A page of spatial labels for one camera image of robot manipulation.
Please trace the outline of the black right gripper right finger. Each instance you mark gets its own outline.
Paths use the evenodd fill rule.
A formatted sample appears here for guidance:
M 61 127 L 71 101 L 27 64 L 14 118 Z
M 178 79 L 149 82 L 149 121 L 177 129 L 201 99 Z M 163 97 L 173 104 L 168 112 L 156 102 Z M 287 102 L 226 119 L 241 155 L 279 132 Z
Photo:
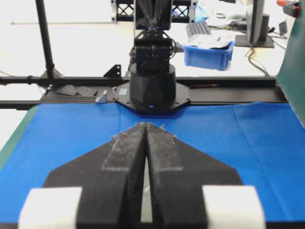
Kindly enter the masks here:
M 158 229 L 263 229 L 253 186 L 230 165 L 148 123 L 152 218 Z

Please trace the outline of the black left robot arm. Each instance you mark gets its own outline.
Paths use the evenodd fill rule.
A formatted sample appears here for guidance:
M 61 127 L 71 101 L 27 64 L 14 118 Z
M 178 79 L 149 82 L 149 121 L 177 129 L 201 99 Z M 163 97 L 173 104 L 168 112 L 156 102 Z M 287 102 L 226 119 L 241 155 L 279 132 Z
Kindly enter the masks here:
M 170 59 L 176 42 L 171 28 L 173 1 L 134 1 L 134 38 L 129 81 L 115 90 L 115 101 L 139 113 L 165 113 L 190 102 L 189 88 L 177 83 Z

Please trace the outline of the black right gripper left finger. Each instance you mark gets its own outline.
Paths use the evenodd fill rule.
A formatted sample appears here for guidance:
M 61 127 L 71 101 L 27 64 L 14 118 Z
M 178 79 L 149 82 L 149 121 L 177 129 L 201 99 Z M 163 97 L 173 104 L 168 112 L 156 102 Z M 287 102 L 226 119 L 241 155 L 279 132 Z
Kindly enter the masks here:
M 53 169 L 43 187 L 30 190 L 20 229 L 116 229 L 129 226 L 140 209 L 146 125 Z

